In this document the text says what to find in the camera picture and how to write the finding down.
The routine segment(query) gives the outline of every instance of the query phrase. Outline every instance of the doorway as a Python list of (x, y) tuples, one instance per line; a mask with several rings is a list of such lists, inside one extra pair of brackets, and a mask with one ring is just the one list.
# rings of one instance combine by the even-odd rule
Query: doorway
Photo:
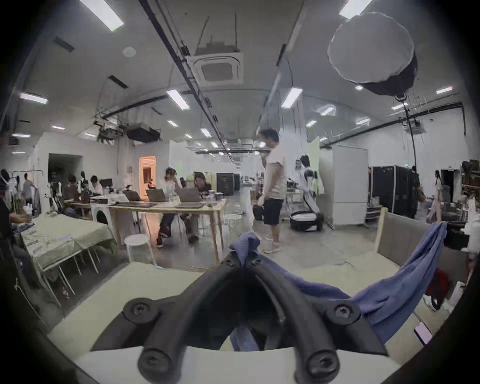
[(152, 180), (156, 184), (156, 157), (143, 156), (138, 160), (138, 185), (139, 194), (142, 199), (147, 199), (148, 182)]
[(83, 167), (83, 157), (78, 155), (48, 154), (48, 182), (60, 182), (61, 192), (65, 196), (69, 175), (74, 175), (77, 181)]

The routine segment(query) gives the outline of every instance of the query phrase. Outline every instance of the ceiling air conditioner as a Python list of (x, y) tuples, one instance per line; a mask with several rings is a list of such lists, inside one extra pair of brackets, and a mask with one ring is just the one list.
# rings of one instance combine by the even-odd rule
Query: ceiling air conditioner
[(243, 83), (243, 53), (225, 43), (208, 43), (187, 58), (200, 86)]

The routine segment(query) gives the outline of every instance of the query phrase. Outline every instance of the black shorts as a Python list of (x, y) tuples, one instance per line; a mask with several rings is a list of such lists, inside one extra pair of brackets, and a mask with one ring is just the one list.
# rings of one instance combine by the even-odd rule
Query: black shorts
[(280, 219), (280, 210), (283, 200), (268, 199), (264, 202), (264, 224), (277, 225)]

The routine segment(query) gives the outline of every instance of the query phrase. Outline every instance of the man in white t-shirt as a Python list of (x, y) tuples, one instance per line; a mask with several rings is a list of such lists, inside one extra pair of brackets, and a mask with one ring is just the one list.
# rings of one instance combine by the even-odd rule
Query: man in white t-shirt
[(287, 195), (287, 180), (285, 179), (285, 151), (280, 145), (280, 138), (277, 131), (272, 128), (260, 132), (266, 146), (272, 150), (267, 156), (262, 157), (265, 168), (264, 191), (264, 223), (272, 229), (272, 248), (265, 250), (267, 254), (280, 250), (280, 210)]

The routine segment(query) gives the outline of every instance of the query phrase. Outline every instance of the fluorescent light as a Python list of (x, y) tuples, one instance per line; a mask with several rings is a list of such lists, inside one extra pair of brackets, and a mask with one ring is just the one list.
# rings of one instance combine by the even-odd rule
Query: fluorescent light
[(183, 100), (183, 97), (179, 94), (179, 92), (176, 89), (167, 91), (167, 94), (173, 99), (173, 101), (175, 101), (175, 103), (180, 107), (182, 111), (186, 111), (190, 109), (187, 102)]
[(283, 101), (281, 107), (283, 109), (289, 109), (292, 107), (293, 103), (295, 103), (295, 100), (297, 100), (298, 96), (303, 92), (303, 89), (301, 88), (295, 88), (291, 87), (290, 90), (287, 93), (287, 97)]
[(40, 104), (48, 103), (48, 100), (45, 99), (44, 97), (31, 95), (30, 93), (25, 93), (25, 92), (20, 93), (20, 99), (36, 101), (37, 103), (40, 103)]
[(320, 114), (321, 114), (322, 116), (326, 116), (326, 115), (328, 115), (330, 112), (333, 112), (334, 110), (335, 110), (335, 107), (334, 107), (333, 105), (330, 105), (330, 106), (327, 107), (326, 110), (324, 110), (324, 111), (321, 112)]
[(394, 107), (392, 107), (392, 109), (393, 109), (394, 111), (396, 111), (397, 109), (400, 109), (400, 108), (402, 108), (403, 106), (406, 107), (407, 105), (408, 105), (408, 103), (398, 104), (398, 105), (395, 105)]
[(368, 124), (370, 122), (370, 119), (368, 117), (365, 117), (364, 119), (357, 120), (355, 124), (357, 125), (363, 125), (363, 124)]
[(370, 4), (372, 0), (348, 0), (348, 3), (338, 13), (339, 15), (351, 19), (363, 12), (363, 10)]
[(105, 3), (105, 0), (80, 0), (80, 3), (83, 3), (85, 7), (91, 10), (110, 31), (113, 32), (123, 25), (123, 21), (120, 20), (117, 14)]
[(202, 131), (202, 133), (206, 136), (206, 137), (212, 137), (212, 135), (210, 134), (210, 132), (208, 131), (207, 128), (202, 128), (200, 129)]
[(444, 92), (451, 91), (452, 89), (453, 89), (453, 87), (447, 87), (447, 88), (437, 89), (437, 95), (439, 95), (440, 93), (444, 93)]

